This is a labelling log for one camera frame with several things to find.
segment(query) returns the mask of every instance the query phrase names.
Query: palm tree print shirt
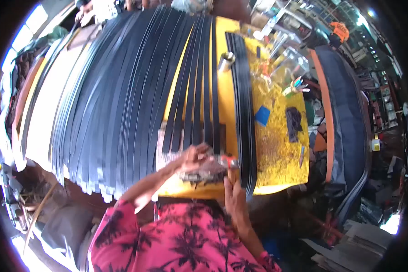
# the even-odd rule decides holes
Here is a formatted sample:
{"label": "palm tree print shirt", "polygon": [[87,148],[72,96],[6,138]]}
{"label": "palm tree print shirt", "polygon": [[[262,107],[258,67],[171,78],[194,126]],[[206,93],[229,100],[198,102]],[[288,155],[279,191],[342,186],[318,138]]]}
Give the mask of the palm tree print shirt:
{"label": "palm tree print shirt", "polygon": [[107,209],[90,245],[95,272],[281,272],[266,251],[254,259],[204,204],[165,205],[142,227],[134,209],[127,202]]}

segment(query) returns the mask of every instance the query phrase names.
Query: blue sponge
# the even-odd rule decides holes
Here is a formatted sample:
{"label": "blue sponge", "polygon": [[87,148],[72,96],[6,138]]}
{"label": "blue sponge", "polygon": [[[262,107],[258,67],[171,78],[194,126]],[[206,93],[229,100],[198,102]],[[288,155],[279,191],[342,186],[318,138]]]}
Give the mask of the blue sponge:
{"label": "blue sponge", "polygon": [[268,108],[261,106],[258,109],[257,113],[255,114],[255,120],[259,124],[261,124],[263,127],[265,127],[267,124],[267,121],[269,120],[270,114],[271,114],[271,111]]}

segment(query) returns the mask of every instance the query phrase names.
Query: metal cylinder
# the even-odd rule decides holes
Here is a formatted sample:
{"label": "metal cylinder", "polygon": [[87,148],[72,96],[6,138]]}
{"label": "metal cylinder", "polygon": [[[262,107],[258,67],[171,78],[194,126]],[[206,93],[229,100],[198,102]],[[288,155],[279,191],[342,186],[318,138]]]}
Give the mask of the metal cylinder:
{"label": "metal cylinder", "polygon": [[235,60],[236,60],[236,56],[234,56],[232,52],[223,53],[219,60],[218,72],[229,71]]}
{"label": "metal cylinder", "polygon": [[274,48],[269,55],[269,58],[273,58],[277,56],[278,50],[280,47],[285,43],[285,41],[288,39],[288,35],[286,33],[278,32],[277,37],[274,42]]}

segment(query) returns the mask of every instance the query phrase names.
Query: orange strip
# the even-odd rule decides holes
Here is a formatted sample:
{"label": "orange strip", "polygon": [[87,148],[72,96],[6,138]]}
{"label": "orange strip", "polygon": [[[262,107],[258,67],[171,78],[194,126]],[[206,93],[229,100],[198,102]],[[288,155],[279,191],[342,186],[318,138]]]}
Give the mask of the orange strip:
{"label": "orange strip", "polygon": [[319,80],[320,90],[322,93],[322,104],[325,110],[326,118],[326,135],[327,135],[327,161],[326,161],[326,177],[325,181],[331,181],[332,163],[334,161],[334,120],[332,118],[331,100],[329,98],[328,84],[326,83],[325,73],[322,65],[317,57],[316,51],[310,50],[311,58],[313,59],[317,77]]}
{"label": "orange strip", "polygon": [[44,57],[40,57],[36,61],[36,63],[33,64],[32,68],[30,68],[27,74],[26,80],[24,81],[23,87],[18,95],[18,101],[15,107],[15,118],[12,123],[12,147],[13,148],[16,148],[18,146],[19,130],[17,131],[17,126],[18,126],[18,123],[20,122],[21,115],[24,110],[24,106],[26,105],[27,95],[29,94],[29,90],[32,87],[35,76],[38,73],[39,67],[41,66],[43,60],[44,60]]}

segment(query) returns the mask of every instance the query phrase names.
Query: yellow table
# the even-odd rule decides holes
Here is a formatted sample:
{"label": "yellow table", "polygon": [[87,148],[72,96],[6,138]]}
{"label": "yellow table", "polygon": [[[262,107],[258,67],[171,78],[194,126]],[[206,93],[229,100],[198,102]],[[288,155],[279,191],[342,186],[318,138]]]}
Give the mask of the yellow table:
{"label": "yellow table", "polygon": [[[238,32],[240,30],[239,22],[217,17],[216,19],[216,54],[217,60],[223,52],[227,52],[227,43],[225,32]],[[259,41],[245,38],[247,48],[254,52],[255,56],[257,46],[262,48],[261,57],[266,58],[266,50]],[[251,57],[250,63],[256,60]],[[168,119],[170,104],[174,94],[174,87],[177,81],[177,74],[174,77],[174,83],[171,87],[171,93],[168,98],[164,120]],[[259,90],[259,84],[252,81],[254,112],[261,105],[271,110],[266,127],[256,123],[256,148],[257,148],[257,183],[254,194],[271,194],[284,190],[290,186],[303,184],[308,181],[309,168],[309,143],[307,118],[305,115],[305,104],[302,94],[292,95],[285,98],[281,95],[281,90],[276,86],[268,94],[263,95]],[[227,153],[238,156],[236,121],[234,114],[234,88],[231,71],[218,73],[218,101],[219,101],[219,120],[226,126]],[[289,143],[288,130],[285,118],[286,107],[296,107],[302,115],[301,125],[303,131],[298,133],[299,143]],[[299,167],[299,158],[301,147],[305,147],[302,166]],[[223,184],[198,184],[191,185],[182,182],[177,177],[172,177],[159,190],[161,196],[212,199],[223,197]]]}
{"label": "yellow table", "polygon": [[[216,46],[217,60],[223,52],[227,52],[227,43],[225,40],[225,32],[238,32],[239,22],[231,19],[217,17],[216,19]],[[247,48],[251,51],[250,66],[253,67],[257,62],[255,57],[256,47],[261,46],[261,56],[266,58],[266,49],[256,40],[245,39]],[[75,68],[71,72],[67,85],[66,79],[70,74],[74,61],[76,60],[81,45],[60,53],[52,66],[49,74],[46,76],[44,84],[33,109],[32,119],[27,137],[27,158],[37,162],[43,169],[52,171],[49,161],[48,147],[53,126],[54,114],[60,100],[62,90],[71,89],[72,83],[78,76],[82,65],[84,64],[85,55],[89,45],[83,50],[82,56],[77,61]],[[212,56],[211,46],[209,48],[209,56]],[[30,90],[27,101],[30,101],[33,90],[38,81],[39,75],[43,70],[45,62],[39,69],[39,72],[34,80],[32,89]],[[170,96],[166,105],[164,119],[167,120],[172,95],[174,94],[175,84],[177,82],[179,67],[174,77],[171,86]],[[268,94],[263,95],[259,90],[259,84],[254,81],[252,83],[254,111],[256,112],[261,105],[271,110],[271,115],[266,127],[261,127],[256,123],[256,147],[257,147],[257,183],[254,194],[270,194],[275,193],[289,186],[306,183],[308,181],[308,129],[307,119],[305,117],[305,105],[301,94],[294,95],[289,99],[281,95],[281,91],[275,87]],[[237,136],[236,136],[236,121],[234,114],[234,88],[232,82],[231,71],[218,73],[218,101],[219,101],[219,120],[220,123],[226,126],[226,151],[234,156],[238,156]],[[28,102],[24,109],[23,122],[27,114]],[[285,119],[285,108],[289,106],[296,107],[302,114],[301,125],[303,132],[298,133],[299,143],[289,143],[287,135],[287,126]],[[302,167],[299,168],[299,156],[301,154],[301,146],[305,146],[304,160]],[[65,177],[68,177],[67,169],[64,169]],[[223,184],[200,184],[196,188],[190,183],[184,183],[178,178],[171,178],[159,190],[159,195],[186,197],[196,199],[212,199],[223,197]]]}

